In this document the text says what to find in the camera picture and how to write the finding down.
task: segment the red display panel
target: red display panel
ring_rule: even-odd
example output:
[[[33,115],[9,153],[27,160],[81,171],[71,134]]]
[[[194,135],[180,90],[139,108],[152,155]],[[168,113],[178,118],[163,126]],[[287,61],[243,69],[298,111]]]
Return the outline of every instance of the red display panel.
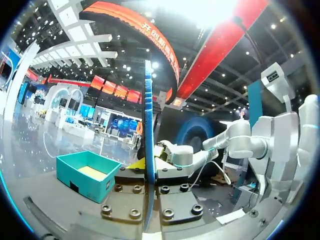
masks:
[[[126,99],[130,102],[133,103],[137,103],[139,100],[139,96],[140,96],[141,92],[136,91],[136,90],[129,90],[128,96],[126,97]]]
[[[93,87],[95,89],[101,89],[102,85],[104,84],[104,79],[102,77],[99,77],[97,75],[94,76],[90,87]]]
[[[114,95],[115,95],[116,97],[125,99],[125,97],[126,97],[126,95],[127,95],[127,92],[128,92],[128,88],[126,88],[126,87],[124,87],[124,86],[118,85],[118,86],[116,87],[116,90],[115,90]]]
[[[103,86],[102,92],[112,95],[115,91],[115,88],[116,88],[115,83],[110,82],[110,81],[106,81]]]

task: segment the ceiling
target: ceiling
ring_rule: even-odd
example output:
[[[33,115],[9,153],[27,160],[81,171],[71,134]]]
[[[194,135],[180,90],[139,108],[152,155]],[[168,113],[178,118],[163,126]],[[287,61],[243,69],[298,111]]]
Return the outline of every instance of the ceiling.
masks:
[[[75,11],[94,3],[94,0],[70,0],[75,2]],[[180,68],[179,82],[184,79],[188,70],[195,61],[197,54],[204,46],[206,39],[212,32],[210,27],[201,28],[192,23],[188,18],[180,14],[173,14],[162,8],[150,8],[144,1],[108,1],[130,8],[151,21],[166,37],[172,46]],[[55,11],[46,1],[33,1],[25,10],[24,22],[16,29],[12,38],[18,48],[24,51],[33,40],[37,40],[40,51],[48,50],[54,46],[72,41],[73,36],[66,33],[60,25]],[[102,51],[117,53],[117,56],[104,58],[91,57],[90,59],[79,58],[80,62],[63,60],[61,65],[55,64],[51,68],[35,69],[43,77],[58,79],[70,79],[79,81],[92,81],[95,75],[108,79],[118,85],[129,89],[142,90],[144,78],[144,60],[158,63],[154,68],[153,94],[159,95],[160,91],[168,91],[170,83],[165,64],[159,61],[157,54],[146,48],[137,41],[134,36],[123,30],[119,25],[107,22],[84,22],[90,25],[95,36],[111,35],[112,39],[99,42]],[[290,61],[300,54],[301,49],[292,35],[287,16],[277,13],[274,8],[268,6],[248,30],[251,38],[255,40],[259,52],[268,66],[274,62],[280,65]],[[263,70],[250,41],[243,37],[234,48],[227,54],[223,61],[212,71],[208,78],[186,100],[187,105],[183,110],[196,114],[206,114],[215,111],[230,114],[238,108],[248,107],[247,86],[260,78]],[[110,102],[123,108],[132,108],[140,111],[137,104],[123,106],[123,101],[113,99],[112,96],[86,95],[87,99],[98,102],[104,98],[104,104]],[[266,111],[272,114],[273,107],[264,101]]]

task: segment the white cable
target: white cable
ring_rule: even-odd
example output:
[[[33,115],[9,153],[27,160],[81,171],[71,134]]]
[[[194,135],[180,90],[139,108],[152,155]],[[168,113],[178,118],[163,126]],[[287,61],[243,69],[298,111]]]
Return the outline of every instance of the white cable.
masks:
[[[203,164],[203,166],[202,166],[202,168],[200,169],[200,172],[199,172],[198,176],[196,177],[194,183],[190,186],[190,189],[192,189],[193,186],[196,184],[196,182],[198,181],[198,179],[199,179],[199,177],[200,177],[200,174],[201,174],[202,170],[205,168],[205,165],[207,165],[208,163],[214,163],[214,164],[218,167],[218,169],[223,173],[223,176],[224,176],[224,179],[225,179],[226,183],[227,183],[228,185],[231,185],[231,180],[230,180],[230,178],[228,177],[228,175],[227,175],[226,172],[225,172],[225,162],[226,162],[226,160],[227,160],[228,152],[229,152],[229,150],[228,150],[228,148],[227,148],[227,149],[226,149],[226,153],[223,155],[223,169],[222,169],[222,168],[218,165],[218,163],[216,163],[215,161],[208,161],[208,162],[206,162],[205,164]]]

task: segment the red ceiling beam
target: red ceiling beam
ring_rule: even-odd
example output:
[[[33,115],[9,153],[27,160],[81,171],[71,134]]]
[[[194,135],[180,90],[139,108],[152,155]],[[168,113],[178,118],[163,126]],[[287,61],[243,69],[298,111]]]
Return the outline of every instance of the red ceiling beam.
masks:
[[[239,0],[233,15],[240,17],[243,25],[249,29],[267,5],[267,0]],[[208,37],[193,66],[184,77],[178,88],[177,97],[189,98],[244,34],[244,31],[231,19],[218,25]]]

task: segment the exhibition hall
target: exhibition hall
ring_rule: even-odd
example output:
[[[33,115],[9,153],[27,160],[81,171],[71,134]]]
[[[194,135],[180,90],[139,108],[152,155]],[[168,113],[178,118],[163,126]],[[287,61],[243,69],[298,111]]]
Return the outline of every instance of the exhibition hall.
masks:
[[[21,228],[273,238],[319,145],[292,15],[269,0],[29,1],[0,46],[0,192]]]

